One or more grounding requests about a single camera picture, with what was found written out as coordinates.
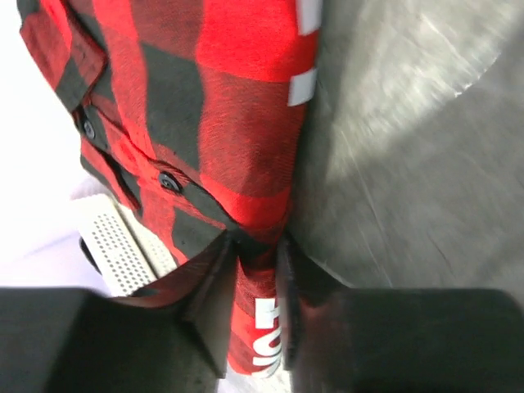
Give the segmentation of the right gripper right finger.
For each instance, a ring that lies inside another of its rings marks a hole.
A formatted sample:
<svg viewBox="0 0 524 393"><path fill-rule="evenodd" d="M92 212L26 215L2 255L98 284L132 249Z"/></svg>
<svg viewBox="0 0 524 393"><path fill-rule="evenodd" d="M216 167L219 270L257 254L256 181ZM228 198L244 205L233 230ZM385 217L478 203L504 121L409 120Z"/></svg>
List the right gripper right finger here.
<svg viewBox="0 0 524 393"><path fill-rule="evenodd" d="M348 287L290 238L276 280L294 392L523 389L523 311L502 291Z"/></svg>

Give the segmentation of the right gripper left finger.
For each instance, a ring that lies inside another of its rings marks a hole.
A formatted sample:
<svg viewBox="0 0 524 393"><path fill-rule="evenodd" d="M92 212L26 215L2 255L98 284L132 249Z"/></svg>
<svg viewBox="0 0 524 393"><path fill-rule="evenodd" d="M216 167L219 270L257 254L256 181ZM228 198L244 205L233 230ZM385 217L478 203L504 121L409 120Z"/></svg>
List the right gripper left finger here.
<svg viewBox="0 0 524 393"><path fill-rule="evenodd" d="M215 391L227 368L235 264L222 233L128 297L2 289L2 391Z"/></svg>

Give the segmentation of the red black plaid shirt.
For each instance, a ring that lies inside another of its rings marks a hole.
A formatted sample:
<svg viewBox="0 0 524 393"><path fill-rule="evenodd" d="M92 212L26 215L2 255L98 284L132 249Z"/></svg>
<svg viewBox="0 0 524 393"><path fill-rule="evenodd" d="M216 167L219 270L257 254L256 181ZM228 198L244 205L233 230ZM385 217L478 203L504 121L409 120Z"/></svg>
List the red black plaid shirt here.
<svg viewBox="0 0 524 393"><path fill-rule="evenodd" d="M228 362L281 359L275 248L321 25L319 1L20 1L20 35L81 136L83 167L177 264L237 248Z"/></svg>

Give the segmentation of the white plastic laundry basket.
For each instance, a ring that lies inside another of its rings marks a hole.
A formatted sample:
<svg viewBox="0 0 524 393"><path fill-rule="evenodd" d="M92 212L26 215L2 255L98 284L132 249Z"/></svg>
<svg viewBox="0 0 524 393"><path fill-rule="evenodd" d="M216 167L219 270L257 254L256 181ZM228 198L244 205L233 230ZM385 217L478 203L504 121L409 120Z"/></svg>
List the white plastic laundry basket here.
<svg viewBox="0 0 524 393"><path fill-rule="evenodd" d="M114 296L130 296L178 267L133 212L105 194L71 202L79 234Z"/></svg>

